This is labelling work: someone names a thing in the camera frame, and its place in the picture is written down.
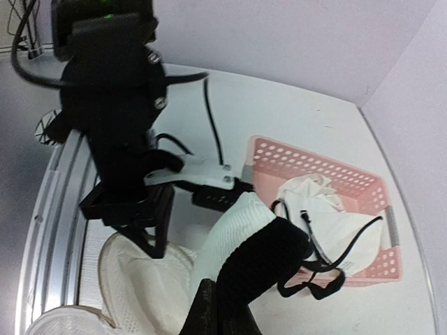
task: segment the bolt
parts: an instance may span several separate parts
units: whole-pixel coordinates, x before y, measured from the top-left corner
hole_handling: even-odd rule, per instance
[[[148,62],[150,62],[152,65],[157,64],[160,60],[161,57],[159,54],[157,54],[156,52],[152,52],[148,57],[147,57]]]
[[[158,110],[162,110],[164,107],[166,107],[167,104],[168,103],[163,96],[155,100],[155,108]]]

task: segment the basket handle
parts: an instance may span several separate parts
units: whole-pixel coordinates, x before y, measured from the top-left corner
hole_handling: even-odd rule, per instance
[[[385,208],[385,215],[388,222],[388,231],[390,232],[391,246],[399,246],[399,233],[397,232],[396,217],[394,215],[393,206],[389,205]]]

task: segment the black fabric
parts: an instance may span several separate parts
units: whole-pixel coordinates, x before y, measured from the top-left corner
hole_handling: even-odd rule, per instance
[[[279,217],[249,237],[230,255],[217,277],[219,317],[238,315],[275,283],[291,278],[309,248],[307,234]]]
[[[221,323],[218,306],[216,283],[203,279],[179,335],[261,335],[248,306]]]

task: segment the white cloth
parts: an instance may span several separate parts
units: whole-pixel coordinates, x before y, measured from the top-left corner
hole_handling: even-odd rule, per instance
[[[284,200],[293,224],[308,232],[301,219],[306,210],[311,220],[314,238],[328,260],[334,262],[346,250],[357,232],[374,217],[344,212],[337,190],[330,187],[331,179],[321,174],[308,174],[292,178],[278,190],[277,198]],[[278,215],[285,217],[283,206],[278,205]],[[362,233],[340,268],[347,276],[366,269],[379,253],[382,222],[376,222]],[[315,260],[313,254],[309,260]]]
[[[315,213],[312,216],[312,231],[325,256],[334,262],[358,231],[374,217],[359,213]],[[358,238],[339,266],[347,276],[366,269],[376,259],[381,245],[382,227],[382,221],[377,221]]]
[[[322,174],[307,174],[289,179],[279,188],[277,199],[285,201],[291,221],[305,232],[306,226],[300,218],[302,210],[306,210],[309,216],[313,213],[344,211],[342,199],[337,195],[337,190],[330,187],[330,182]],[[281,205],[278,205],[277,213],[285,216]]]
[[[87,307],[59,307],[42,314],[25,335],[127,335],[112,327],[100,311]]]
[[[193,257],[168,243],[163,259],[151,259],[120,234],[101,251],[98,275],[103,301],[117,328],[129,334],[178,335],[188,316]]]
[[[192,304],[202,279],[217,280],[231,253],[276,216],[255,193],[243,193],[217,221],[197,254],[191,275],[189,302]]]

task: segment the white mesh bag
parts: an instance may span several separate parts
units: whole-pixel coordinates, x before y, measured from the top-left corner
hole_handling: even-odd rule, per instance
[[[59,307],[42,314],[25,335],[125,335],[114,329],[100,311],[84,307]]]
[[[120,234],[101,251],[98,277],[104,313],[129,334],[178,335],[188,316],[193,254],[168,244],[153,260]]]

